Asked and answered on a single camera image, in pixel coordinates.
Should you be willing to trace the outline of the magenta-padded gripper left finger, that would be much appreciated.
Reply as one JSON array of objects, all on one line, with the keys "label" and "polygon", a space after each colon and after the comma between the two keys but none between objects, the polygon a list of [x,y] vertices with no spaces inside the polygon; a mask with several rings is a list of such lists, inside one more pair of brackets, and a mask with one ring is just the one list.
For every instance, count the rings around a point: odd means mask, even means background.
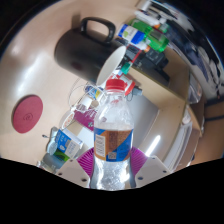
[{"label": "magenta-padded gripper left finger", "polygon": [[94,152],[89,149],[77,159],[70,159],[57,171],[56,175],[76,185],[88,188],[94,169]]}]

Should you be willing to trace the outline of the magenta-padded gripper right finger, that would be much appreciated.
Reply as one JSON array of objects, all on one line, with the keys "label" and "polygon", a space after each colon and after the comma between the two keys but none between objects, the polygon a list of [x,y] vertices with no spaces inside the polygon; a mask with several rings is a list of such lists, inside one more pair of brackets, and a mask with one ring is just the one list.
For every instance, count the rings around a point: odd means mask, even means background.
[{"label": "magenta-padded gripper right finger", "polygon": [[135,147],[131,150],[130,165],[132,188],[143,187],[170,174],[169,169],[157,156],[147,157]]}]

